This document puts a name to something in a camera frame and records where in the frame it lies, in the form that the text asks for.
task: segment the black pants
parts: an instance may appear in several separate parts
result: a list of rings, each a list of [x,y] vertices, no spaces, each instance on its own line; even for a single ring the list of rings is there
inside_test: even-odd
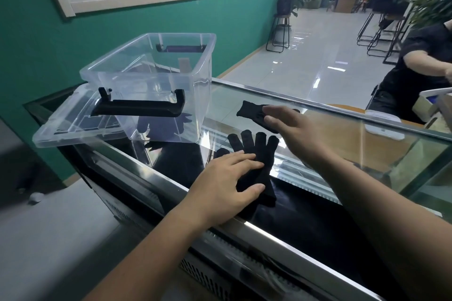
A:
[[[425,124],[425,122],[421,121],[421,119],[413,112],[412,107],[413,104],[402,104],[398,102],[396,97],[387,91],[377,90],[368,109],[389,113],[390,115],[398,116],[400,119],[410,122]]]

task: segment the forearm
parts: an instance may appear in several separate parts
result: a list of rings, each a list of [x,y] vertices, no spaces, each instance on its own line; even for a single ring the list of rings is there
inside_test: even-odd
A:
[[[408,68],[428,76],[444,76],[446,70],[452,67],[451,63],[438,61],[421,50],[406,54],[403,60]]]
[[[327,149],[307,163],[329,183],[413,300],[452,295],[452,226]]]
[[[180,216],[178,207],[116,266],[84,301],[159,300],[202,230]]]

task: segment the plastic bin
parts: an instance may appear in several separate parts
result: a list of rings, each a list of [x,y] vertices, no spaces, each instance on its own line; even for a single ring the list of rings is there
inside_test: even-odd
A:
[[[37,147],[57,147],[125,138],[114,115],[90,116],[100,94],[85,83],[77,87],[33,135]]]
[[[214,34],[144,34],[97,59],[80,71],[105,89],[107,108],[94,114],[115,114],[131,140],[196,142],[210,100],[215,41]]]

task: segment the clear plastic lid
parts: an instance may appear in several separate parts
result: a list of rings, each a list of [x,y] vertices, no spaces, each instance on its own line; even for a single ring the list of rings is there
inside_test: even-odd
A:
[[[37,147],[59,147],[127,137],[114,115],[90,116],[100,99],[97,90],[78,86],[33,135]]]

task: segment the metal edge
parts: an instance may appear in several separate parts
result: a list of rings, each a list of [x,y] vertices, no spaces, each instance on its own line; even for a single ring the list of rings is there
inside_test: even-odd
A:
[[[159,194],[171,196],[175,202],[180,202],[188,191],[181,184],[178,184],[105,142],[98,141],[86,145],[96,155],[102,156],[104,159],[113,162],[118,168],[122,168],[143,179],[152,185],[153,190],[157,189]],[[225,224],[219,226],[219,228],[235,235],[240,240],[280,262],[299,276],[302,276],[303,279],[340,300],[384,300],[376,293],[336,272],[336,270],[327,267],[238,217],[227,221]]]
[[[398,130],[402,130],[404,132],[414,133],[418,136],[427,137],[430,140],[436,140],[441,143],[444,143],[444,141],[448,142],[447,144],[452,143],[452,134],[447,134],[447,133],[442,133],[442,132],[438,132],[438,131],[428,130],[425,128],[415,127],[415,126],[407,125],[404,123],[398,123],[398,122],[395,122],[392,120],[382,120],[381,118],[377,118],[374,116],[370,116],[370,115],[366,115],[366,114],[362,114],[362,113],[358,113],[358,112],[354,112],[354,111],[350,111],[350,110],[345,110],[345,109],[341,109],[338,107],[321,104],[321,103],[318,103],[315,101],[297,98],[297,97],[290,96],[290,95],[270,92],[270,91],[266,91],[266,90],[263,90],[260,88],[242,85],[240,83],[226,81],[223,79],[217,79],[214,77],[212,78],[212,82],[217,83],[219,85],[225,85],[225,86],[229,86],[229,87],[238,88],[243,91],[250,91],[253,93],[257,93],[257,94],[268,95],[273,98],[291,101],[291,102],[294,102],[297,104],[302,104],[302,105],[309,106],[311,108],[322,110],[322,111],[327,111],[327,112],[331,112],[331,113],[335,113],[335,114],[339,114],[339,115],[344,115],[347,117],[361,119],[361,120],[366,121],[367,123],[378,124],[387,129],[398,129]]]

